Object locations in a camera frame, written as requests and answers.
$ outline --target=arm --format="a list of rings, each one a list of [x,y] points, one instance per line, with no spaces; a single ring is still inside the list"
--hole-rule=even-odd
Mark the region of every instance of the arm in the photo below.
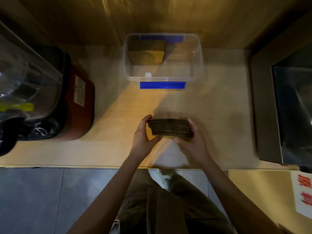
[[[110,232],[135,171],[155,144],[161,140],[160,136],[152,140],[147,137],[146,122],[151,117],[148,115],[142,119],[135,132],[129,156],[107,186],[72,225],[69,234]]]
[[[213,161],[207,151],[204,136],[188,119],[194,132],[190,142],[175,138],[204,171],[225,211],[239,234],[283,232],[250,199],[248,199]]]

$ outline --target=floor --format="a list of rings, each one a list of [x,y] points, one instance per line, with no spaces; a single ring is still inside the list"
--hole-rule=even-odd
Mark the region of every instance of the floor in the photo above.
[[[117,169],[0,168],[0,230],[5,234],[62,234]],[[203,171],[177,170],[224,213]],[[158,171],[152,178],[163,187]]]

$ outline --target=yellow sticker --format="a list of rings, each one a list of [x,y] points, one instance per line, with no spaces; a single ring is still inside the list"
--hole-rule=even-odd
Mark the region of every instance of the yellow sticker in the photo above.
[[[32,103],[25,103],[25,104],[2,104],[0,103],[0,112],[5,112],[9,109],[19,109],[24,112],[32,112],[34,110],[34,104]]]

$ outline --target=red chinese character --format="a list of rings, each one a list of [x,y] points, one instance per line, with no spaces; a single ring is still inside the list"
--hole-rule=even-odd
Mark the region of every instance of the red chinese character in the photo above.
[[[299,181],[301,186],[306,186],[306,187],[312,188],[310,178],[298,175],[298,181]]]
[[[311,205],[312,206],[312,195],[306,193],[306,192],[302,192],[300,193],[303,197],[303,200],[301,200],[303,203]]]

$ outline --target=wooden cabinet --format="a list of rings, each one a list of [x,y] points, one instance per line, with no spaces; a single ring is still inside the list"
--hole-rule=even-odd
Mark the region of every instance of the wooden cabinet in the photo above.
[[[242,49],[302,0],[17,1],[60,44],[116,46],[128,33],[169,32],[195,33],[203,47]]]

